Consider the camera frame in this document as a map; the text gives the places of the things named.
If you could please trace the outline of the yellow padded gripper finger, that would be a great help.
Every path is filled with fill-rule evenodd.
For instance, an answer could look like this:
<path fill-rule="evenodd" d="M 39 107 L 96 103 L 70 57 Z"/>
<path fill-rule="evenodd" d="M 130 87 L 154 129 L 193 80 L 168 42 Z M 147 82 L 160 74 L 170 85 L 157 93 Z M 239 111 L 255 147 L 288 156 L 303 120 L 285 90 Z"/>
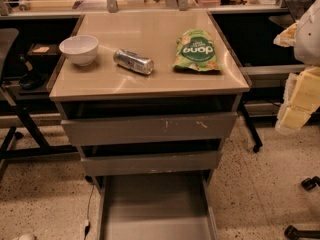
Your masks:
<path fill-rule="evenodd" d="M 320 108 L 320 67 L 306 67 L 286 80 L 276 122 L 277 131 L 299 131 Z"/>

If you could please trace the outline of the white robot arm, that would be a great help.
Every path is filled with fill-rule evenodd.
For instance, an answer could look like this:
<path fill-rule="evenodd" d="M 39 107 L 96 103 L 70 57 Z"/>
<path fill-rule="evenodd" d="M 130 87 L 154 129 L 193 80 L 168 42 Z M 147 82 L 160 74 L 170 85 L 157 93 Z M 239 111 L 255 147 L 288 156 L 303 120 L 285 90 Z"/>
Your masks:
<path fill-rule="evenodd" d="M 294 57 L 305 65 L 290 73 L 285 84 L 275 128 L 282 134 L 299 131 L 320 108 L 320 0 L 274 39 L 278 46 L 294 48 Z"/>

